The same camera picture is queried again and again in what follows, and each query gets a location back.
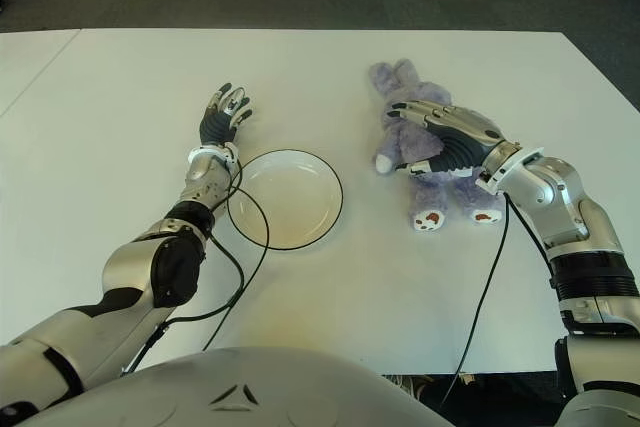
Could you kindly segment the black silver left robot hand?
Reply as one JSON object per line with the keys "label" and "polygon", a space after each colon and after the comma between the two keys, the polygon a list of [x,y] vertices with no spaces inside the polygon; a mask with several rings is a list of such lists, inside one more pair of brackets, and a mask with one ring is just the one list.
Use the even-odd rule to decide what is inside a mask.
{"label": "black silver left robot hand", "polygon": [[210,98],[199,125],[202,145],[223,145],[235,139],[239,126],[253,110],[243,87],[222,85]]}

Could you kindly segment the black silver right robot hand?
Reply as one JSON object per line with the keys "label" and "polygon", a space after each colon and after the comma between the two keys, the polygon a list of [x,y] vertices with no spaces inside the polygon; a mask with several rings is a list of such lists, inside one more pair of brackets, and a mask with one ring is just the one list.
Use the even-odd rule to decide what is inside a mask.
{"label": "black silver right robot hand", "polygon": [[435,156],[400,164],[413,175],[483,167],[490,174],[521,147],[506,140],[500,128],[476,111],[427,100],[399,102],[387,112],[423,127],[443,144]]}

